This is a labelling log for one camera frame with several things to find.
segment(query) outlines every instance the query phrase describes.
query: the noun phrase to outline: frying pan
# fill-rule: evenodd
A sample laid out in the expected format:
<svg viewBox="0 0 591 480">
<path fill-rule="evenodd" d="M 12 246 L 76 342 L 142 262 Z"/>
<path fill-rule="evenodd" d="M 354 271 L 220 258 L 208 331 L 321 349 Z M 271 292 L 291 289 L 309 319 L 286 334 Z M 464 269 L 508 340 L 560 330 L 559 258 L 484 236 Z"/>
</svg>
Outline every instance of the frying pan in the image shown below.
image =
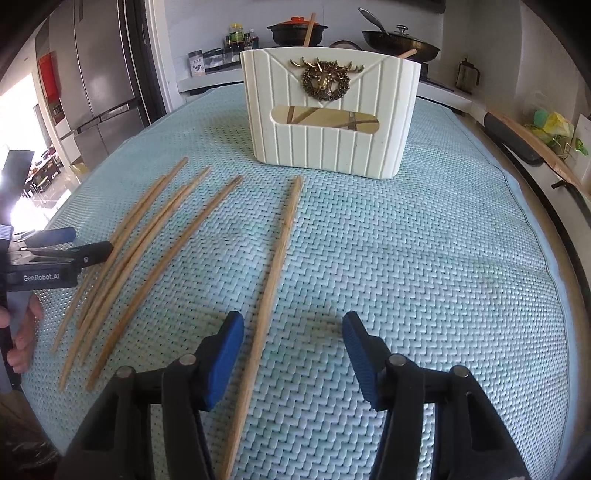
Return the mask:
<svg viewBox="0 0 591 480">
<path fill-rule="evenodd" d="M 380 22 L 378 17 L 376 17 L 373 13 L 361 7 L 359 7 L 358 10 L 359 13 L 361 13 L 367 20 L 369 20 L 381 30 L 379 32 L 367 30 L 362 32 L 365 41 L 374 50 L 386 55 L 398 56 L 414 48 L 417 52 L 415 55 L 410 57 L 410 60 L 419 63 L 431 61 L 437 57 L 439 48 L 431 45 L 430 43 L 426 43 L 420 41 L 417 38 L 411 37 L 406 33 L 408 30 L 406 26 L 397 25 L 398 32 L 389 33 L 386 31 L 383 23 Z"/>
</svg>

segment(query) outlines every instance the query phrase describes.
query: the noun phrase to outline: textured mat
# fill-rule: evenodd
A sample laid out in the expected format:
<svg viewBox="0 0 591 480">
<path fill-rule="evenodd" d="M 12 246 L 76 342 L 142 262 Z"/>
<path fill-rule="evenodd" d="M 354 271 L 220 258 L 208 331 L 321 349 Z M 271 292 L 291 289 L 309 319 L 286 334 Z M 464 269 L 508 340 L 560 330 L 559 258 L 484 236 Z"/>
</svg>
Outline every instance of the textured mat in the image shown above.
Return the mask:
<svg viewBox="0 0 591 480">
<path fill-rule="evenodd" d="M 551 477 L 569 413 L 568 306 L 554 258 L 534 233 L 503 171 L 441 106 L 417 100 L 399 175 L 388 181 L 266 166 L 252 158 L 241 85 L 218 89 L 127 141 L 79 187 L 53 226 L 78 242 L 108 238 L 154 179 L 189 164 L 150 214 L 207 165 L 213 173 L 174 215 L 137 266 L 93 348 L 58 377 L 74 327 L 48 350 L 74 290 L 42 294 L 47 320 L 24 389 L 64 451 L 98 392 L 86 378 L 116 322 L 163 252 L 233 176 L 246 180 L 193 235 L 139 309 L 105 368 L 159 368 L 215 333 L 229 310 L 246 342 L 222 402 L 204 415 L 221 461 L 238 380 L 252 339 L 291 179 L 306 178 L 277 306 L 258 373 L 234 478 L 367 478 L 383 414 L 364 402 L 340 332 L 359 312 L 368 331 L 422 367 L 467 365 L 492 400 L 532 478 Z M 166 478 L 158 409 L 154 455 Z M 430 474 L 433 411 L 426 407 L 420 478 Z"/>
</svg>

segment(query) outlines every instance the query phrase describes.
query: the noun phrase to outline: refrigerator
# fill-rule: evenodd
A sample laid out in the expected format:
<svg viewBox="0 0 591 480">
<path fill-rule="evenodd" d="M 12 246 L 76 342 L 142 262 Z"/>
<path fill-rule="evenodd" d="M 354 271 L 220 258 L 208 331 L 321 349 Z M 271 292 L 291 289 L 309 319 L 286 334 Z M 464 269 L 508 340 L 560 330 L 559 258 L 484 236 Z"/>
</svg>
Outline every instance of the refrigerator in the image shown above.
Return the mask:
<svg viewBox="0 0 591 480">
<path fill-rule="evenodd" d="M 165 114 L 144 8 L 143 0 L 64 0 L 49 17 L 61 107 L 89 170 Z"/>
</svg>

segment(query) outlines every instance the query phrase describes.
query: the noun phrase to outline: human hand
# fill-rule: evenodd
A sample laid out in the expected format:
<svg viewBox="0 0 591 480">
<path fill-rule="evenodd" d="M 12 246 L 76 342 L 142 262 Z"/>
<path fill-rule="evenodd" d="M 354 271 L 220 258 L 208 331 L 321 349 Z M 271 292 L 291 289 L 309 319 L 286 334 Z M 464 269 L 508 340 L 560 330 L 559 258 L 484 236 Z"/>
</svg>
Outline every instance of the human hand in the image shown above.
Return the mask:
<svg viewBox="0 0 591 480">
<path fill-rule="evenodd" d="M 33 359 L 33 350 L 37 341 L 35 320 L 43 320 L 45 314 L 43 306 L 36 295 L 31 295 L 21 328 L 12 338 L 14 348 L 7 353 L 7 361 L 16 374 L 23 374 L 29 370 Z M 10 325 L 10 313 L 0 307 L 0 328 Z"/>
</svg>

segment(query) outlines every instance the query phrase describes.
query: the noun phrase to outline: deer head emblem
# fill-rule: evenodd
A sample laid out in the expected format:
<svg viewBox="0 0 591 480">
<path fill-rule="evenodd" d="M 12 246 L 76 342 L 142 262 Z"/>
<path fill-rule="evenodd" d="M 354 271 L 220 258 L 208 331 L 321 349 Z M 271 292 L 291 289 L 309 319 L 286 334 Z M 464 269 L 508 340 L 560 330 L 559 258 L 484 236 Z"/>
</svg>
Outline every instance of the deer head emblem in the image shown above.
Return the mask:
<svg viewBox="0 0 591 480">
<path fill-rule="evenodd" d="M 314 63 L 305 61 L 302 57 L 301 63 L 290 60 L 291 64 L 298 68 L 305 68 L 301 74 L 301 85 L 304 91 L 312 98 L 321 102 L 331 102 L 343 98 L 349 90 L 348 73 L 360 73 L 363 65 L 353 68 L 353 63 L 343 67 L 335 61 L 320 61 Z"/>
</svg>

